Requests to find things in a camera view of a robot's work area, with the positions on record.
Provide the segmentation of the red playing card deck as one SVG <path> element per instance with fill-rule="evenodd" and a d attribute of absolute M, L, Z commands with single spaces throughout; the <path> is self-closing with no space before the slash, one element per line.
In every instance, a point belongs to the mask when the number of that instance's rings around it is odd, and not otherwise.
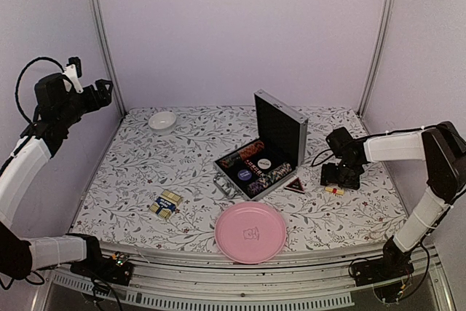
<path fill-rule="evenodd" d="M 324 188 L 324 190 L 329 193 L 329 194 L 333 194 L 337 197 L 342 197 L 344 195 L 344 190 L 343 189 L 339 189 L 339 188 L 336 188 L 336 187 L 329 187 L 329 186 L 326 186 Z"/>

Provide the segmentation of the aluminium poker chip case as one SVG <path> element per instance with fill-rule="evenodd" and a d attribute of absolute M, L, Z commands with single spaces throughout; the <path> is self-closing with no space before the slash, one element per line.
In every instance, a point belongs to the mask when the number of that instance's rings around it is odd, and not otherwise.
<path fill-rule="evenodd" d="M 214 162 L 216 175 L 214 176 L 213 183 L 228 200 L 235 197 L 252 201 L 260 200 L 294 176 L 299 166 L 304 163 L 309 118 L 264 90 L 254 92 L 254 101 L 258 137 Z M 265 148 L 260 153 L 249 158 L 249 160 L 256 166 L 258 166 L 257 162 L 263 158 L 272 162 L 272 166 L 269 169 L 261 169 L 264 175 L 284 162 L 288 162 L 291 165 L 292 172 L 271 187 L 265 189 L 262 193 L 252 197 L 247 193 L 248 185 L 260 177 L 254 174 L 244 161 L 240 161 L 230 168 L 223 168 L 219 164 L 219 160 L 255 141 L 262 141 Z M 241 181 L 237 177 L 238 172 L 243 169 L 249 170 L 252 173 L 250 180 Z"/>

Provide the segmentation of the clear dealer button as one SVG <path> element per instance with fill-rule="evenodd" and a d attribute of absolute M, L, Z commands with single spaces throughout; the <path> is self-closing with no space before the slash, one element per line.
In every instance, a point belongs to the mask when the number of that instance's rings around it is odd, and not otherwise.
<path fill-rule="evenodd" d="M 269 169 L 272 166 L 272 162 L 266 158 L 260 159 L 257 165 L 261 169 Z"/>

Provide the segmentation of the red dice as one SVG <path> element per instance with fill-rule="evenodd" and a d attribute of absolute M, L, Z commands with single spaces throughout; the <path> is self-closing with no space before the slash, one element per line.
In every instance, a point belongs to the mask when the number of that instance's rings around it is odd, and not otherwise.
<path fill-rule="evenodd" d="M 258 177 L 262 177 L 264 173 L 261 171 L 261 169 L 254 165 L 250 160 L 245 160 L 244 163 L 249 167 L 249 169 L 256 174 Z"/>

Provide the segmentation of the purple small blind button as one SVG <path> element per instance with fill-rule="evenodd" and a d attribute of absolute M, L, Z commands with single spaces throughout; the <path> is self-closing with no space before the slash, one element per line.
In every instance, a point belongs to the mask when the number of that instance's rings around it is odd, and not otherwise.
<path fill-rule="evenodd" d="M 241 181 L 248 181 L 252 178 L 252 173 L 249 170 L 243 169 L 238 172 L 237 177 Z"/>

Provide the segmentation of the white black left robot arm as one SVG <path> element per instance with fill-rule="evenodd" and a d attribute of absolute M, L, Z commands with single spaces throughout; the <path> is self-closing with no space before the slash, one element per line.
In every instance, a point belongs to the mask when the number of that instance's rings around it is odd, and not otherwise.
<path fill-rule="evenodd" d="M 39 171 L 52 159 L 69 128 L 84 114 L 111 103 L 113 84 L 99 79 L 75 88 L 65 74 L 51 74 L 35 87 L 37 106 L 33 120 L 1 166 L 1 273 L 23 280 L 32 272 L 65 263 L 80 263 L 92 277 L 103 277 L 108 262 L 98 239 L 89 235 L 20 238 L 12 230 L 16 210 Z"/>

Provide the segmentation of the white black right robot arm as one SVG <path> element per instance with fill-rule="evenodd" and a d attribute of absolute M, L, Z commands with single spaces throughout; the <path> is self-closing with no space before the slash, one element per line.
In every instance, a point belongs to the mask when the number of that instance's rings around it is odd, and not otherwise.
<path fill-rule="evenodd" d="M 398 189 L 418 190 L 403 226 L 384 244 L 376 272 L 384 279 L 400 272 L 411 252 L 435 230 L 465 193 L 465 140 L 450 121 L 354 138 L 340 127 L 325 139 L 338 162 L 322 166 L 320 183 L 358 190 L 364 167 L 406 162 L 395 168 Z"/>

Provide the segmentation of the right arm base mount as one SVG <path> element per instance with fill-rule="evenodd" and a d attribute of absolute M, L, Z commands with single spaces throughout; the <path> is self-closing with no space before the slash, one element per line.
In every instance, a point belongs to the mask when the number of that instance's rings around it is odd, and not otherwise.
<path fill-rule="evenodd" d="M 408 276 L 414 272 L 411 254 L 402 254 L 395 259 L 381 257 L 378 259 L 355 259 L 348 269 L 349 276 L 356 286 L 366 286 L 387 280 Z"/>

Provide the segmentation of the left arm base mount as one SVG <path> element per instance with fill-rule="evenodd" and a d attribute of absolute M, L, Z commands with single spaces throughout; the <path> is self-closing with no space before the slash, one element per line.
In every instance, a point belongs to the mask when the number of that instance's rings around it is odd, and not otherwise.
<path fill-rule="evenodd" d="M 129 286 L 134 265 L 130 255 L 116 252 L 110 257 L 89 257 L 71 264 L 70 271 L 76 275 L 97 279 L 103 282 Z"/>

